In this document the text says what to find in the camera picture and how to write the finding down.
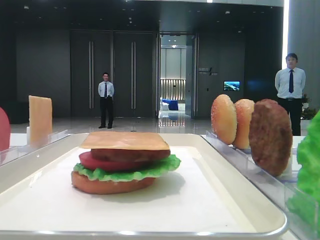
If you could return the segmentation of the sesame bun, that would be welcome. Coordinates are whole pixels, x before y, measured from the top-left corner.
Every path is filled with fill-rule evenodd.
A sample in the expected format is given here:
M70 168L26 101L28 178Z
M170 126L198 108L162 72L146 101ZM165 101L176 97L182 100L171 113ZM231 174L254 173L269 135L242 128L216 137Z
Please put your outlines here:
M236 138L237 114L234 103L226 94L217 96L211 106L211 126L216 136L230 145Z
M249 148L249 132L252 113L254 111L254 101L250 99L240 99L235 105L237 117L237 130L233 145L238 149Z

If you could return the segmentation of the cheese slice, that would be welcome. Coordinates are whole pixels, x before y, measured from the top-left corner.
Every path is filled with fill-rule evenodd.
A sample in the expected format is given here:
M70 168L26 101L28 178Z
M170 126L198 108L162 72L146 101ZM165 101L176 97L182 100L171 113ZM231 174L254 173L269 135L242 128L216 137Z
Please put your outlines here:
M80 145L83 149L112 150L169 150L169 145L158 133L152 132L91 132Z
M28 96L29 101L29 142L40 145L52 134L52 99L40 96Z

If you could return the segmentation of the sesame bun top front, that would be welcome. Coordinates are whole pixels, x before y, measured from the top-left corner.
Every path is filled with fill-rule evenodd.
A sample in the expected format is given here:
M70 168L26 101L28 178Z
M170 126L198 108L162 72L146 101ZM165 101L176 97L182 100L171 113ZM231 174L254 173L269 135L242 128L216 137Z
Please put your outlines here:
M217 96L211 106L211 126L216 136L230 145L236 138L237 114L234 103L226 94Z

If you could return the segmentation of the clear acrylic rack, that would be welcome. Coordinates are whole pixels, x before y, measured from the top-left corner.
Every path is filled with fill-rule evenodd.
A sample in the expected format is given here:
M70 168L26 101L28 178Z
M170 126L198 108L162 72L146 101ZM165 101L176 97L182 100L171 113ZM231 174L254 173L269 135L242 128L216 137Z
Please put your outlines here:
M320 203L297 186L300 165L297 163L296 153L302 137L293 138L289 164L284 173L278 177L271 176L257 166L253 162L250 149L240 150L226 145L211 131L206 132L205 139L245 178L287 214L289 229L296 237L301 240L318 240L320 238Z
M54 132L49 134L38 143L30 144L29 127L26 128L27 133L11 133L9 148L0 152L0 165L7 164L24 155L32 153L42 147L48 146L69 136L68 130Z

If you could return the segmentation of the green lettuce leaf in rack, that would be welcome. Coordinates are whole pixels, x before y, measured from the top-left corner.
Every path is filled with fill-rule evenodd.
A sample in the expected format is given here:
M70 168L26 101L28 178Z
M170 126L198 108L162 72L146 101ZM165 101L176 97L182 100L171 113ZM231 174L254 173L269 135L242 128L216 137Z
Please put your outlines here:
M320 236L320 114L311 120L306 137L297 146L298 192L287 201L291 213L296 214L312 231Z

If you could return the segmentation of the upright cheese slice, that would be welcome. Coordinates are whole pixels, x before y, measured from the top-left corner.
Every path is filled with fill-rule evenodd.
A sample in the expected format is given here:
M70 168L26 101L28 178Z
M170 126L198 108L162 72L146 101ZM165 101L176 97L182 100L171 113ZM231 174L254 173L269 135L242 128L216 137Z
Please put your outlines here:
M52 99L40 96L28 96L29 101L29 142L40 145L52 134Z

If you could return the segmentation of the right clear acrylic rack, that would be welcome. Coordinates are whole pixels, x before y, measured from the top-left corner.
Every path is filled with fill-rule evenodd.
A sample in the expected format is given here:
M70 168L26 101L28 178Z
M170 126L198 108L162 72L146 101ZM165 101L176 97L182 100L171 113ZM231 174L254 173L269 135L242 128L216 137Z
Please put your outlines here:
M284 173L278 177L271 176L257 166L253 162L250 149L240 150L226 145L211 131L206 132L205 139L245 178L287 214L289 229L296 237L301 240L318 240L320 238L320 203L297 186L300 165L297 163L296 153L302 137L293 138L289 164Z

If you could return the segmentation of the sesame bun rear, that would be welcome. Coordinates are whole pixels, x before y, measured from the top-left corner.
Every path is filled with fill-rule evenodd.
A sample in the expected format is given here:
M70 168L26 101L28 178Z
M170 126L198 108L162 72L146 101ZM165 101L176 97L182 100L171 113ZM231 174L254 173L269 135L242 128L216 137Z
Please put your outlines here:
M249 132L252 113L254 111L254 101L250 99L240 99L235 105L237 117L237 130L233 145L238 149L249 148Z

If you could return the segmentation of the red tomato slice in rack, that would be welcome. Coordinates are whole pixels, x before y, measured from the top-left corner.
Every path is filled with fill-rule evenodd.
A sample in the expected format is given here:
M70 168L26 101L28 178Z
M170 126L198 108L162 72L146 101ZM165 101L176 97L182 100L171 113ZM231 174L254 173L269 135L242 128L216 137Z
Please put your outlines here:
M6 112L0 108L0 151L10 147L11 127Z

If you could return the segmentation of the bottom bun slice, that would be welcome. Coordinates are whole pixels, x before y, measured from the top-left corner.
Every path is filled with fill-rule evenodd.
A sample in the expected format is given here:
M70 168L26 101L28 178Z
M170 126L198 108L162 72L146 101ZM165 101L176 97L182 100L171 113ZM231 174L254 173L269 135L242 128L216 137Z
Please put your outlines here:
M71 172L71 182L76 189L87 194L96 195L130 193L151 186L155 180L154 177L147 177L142 180L132 181L99 181L89 180L87 176L80 175L77 171Z

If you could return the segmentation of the dark double door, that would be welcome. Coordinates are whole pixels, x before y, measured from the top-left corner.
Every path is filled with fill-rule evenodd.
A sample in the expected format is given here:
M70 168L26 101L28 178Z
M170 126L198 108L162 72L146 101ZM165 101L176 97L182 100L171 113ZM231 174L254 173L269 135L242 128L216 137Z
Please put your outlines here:
M155 37L151 32L72 31L71 115L101 115L98 85L107 72L115 89L115 117L153 117Z

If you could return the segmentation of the green lettuce leaf on burger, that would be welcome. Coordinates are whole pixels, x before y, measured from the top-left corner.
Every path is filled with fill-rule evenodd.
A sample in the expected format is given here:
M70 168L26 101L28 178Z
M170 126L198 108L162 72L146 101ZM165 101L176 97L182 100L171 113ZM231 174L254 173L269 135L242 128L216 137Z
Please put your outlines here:
M73 167L73 171L86 176L90 181L113 181L113 182L130 182L133 180L142 180L145 178L158 178L170 171L175 171L181 164L181 160L175 155L161 159L158 162L152 163L141 170L133 170L129 172L106 172L101 168L90 170L85 168L81 163L77 163Z

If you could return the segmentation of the brown meat patty on burger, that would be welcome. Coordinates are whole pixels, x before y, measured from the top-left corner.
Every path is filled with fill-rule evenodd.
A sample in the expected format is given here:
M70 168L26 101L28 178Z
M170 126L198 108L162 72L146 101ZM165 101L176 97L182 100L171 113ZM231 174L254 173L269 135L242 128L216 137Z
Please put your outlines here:
M170 150L92 149L91 156L109 162L149 162L170 156Z

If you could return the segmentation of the upright brown meat patty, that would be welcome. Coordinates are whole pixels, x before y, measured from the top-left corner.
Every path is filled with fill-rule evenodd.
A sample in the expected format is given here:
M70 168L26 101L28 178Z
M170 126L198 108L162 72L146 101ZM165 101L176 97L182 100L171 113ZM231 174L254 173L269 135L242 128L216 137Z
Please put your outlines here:
M287 111L275 100L256 102L249 125L249 145L255 164L274 177L280 176L287 168L292 144Z

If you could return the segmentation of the red tomato slice on burger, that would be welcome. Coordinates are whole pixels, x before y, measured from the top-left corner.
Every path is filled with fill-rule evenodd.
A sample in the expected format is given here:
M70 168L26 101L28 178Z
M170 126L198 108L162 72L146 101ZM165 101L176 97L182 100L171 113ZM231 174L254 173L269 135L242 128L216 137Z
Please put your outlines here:
M153 161L128 161L128 162L117 162L117 161L108 161L98 158L94 158L90 151L81 153L79 155L80 163L90 170L102 169L106 172L129 172L140 170L152 165Z

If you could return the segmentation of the white serving tray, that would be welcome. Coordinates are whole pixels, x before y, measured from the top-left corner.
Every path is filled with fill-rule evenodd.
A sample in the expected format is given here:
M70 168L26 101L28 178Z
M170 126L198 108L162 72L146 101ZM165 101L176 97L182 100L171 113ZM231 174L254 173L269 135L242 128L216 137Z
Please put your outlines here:
M3 240L278 240L286 214L204 138L164 133L181 161L138 191L83 193L71 171L86 134L61 140L0 168Z

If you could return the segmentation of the man in white shirt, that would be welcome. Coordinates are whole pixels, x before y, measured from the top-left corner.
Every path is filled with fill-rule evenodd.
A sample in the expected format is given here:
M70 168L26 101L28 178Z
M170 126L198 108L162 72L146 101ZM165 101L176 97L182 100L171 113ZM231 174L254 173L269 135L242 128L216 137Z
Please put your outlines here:
M301 135L301 114L303 90L306 83L306 73L297 67L298 56L289 53L286 58L287 67L279 70L275 75L277 101L290 116L292 134Z

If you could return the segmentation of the wall mounted screen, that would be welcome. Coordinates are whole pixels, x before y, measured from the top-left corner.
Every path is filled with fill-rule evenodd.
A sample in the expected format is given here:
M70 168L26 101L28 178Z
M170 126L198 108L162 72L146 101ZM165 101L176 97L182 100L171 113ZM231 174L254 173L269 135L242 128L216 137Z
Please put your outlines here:
M224 91L239 91L240 81L224 81L223 82Z

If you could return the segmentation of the left clear acrylic rack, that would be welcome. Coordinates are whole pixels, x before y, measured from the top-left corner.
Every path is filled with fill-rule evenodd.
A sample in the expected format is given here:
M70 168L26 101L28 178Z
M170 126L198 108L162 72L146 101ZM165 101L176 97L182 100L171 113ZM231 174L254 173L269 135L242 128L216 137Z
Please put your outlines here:
M69 136L68 130L54 132L49 134L38 143L30 144L29 127L26 128L27 133L11 133L9 148L0 152L0 165L7 164L24 155L32 153L42 147L48 146Z

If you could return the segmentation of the potted plants in planter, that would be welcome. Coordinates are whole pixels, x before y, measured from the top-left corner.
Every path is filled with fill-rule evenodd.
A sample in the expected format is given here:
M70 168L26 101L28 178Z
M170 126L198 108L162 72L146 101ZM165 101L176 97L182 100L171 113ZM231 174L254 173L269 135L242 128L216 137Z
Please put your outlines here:
M306 93L302 95L302 112L301 112L301 120L311 120L316 114L317 110L315 108L310 107L310 98Z

